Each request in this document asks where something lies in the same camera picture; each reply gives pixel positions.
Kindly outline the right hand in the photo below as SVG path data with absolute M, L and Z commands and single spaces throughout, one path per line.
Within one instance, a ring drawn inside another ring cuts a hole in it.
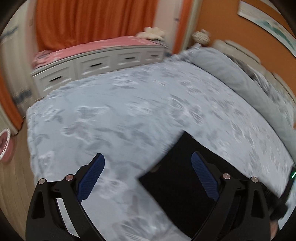
M 270 222 L 270 240 L 273 240 L 279 230 L 278 221 L 273 220 Z

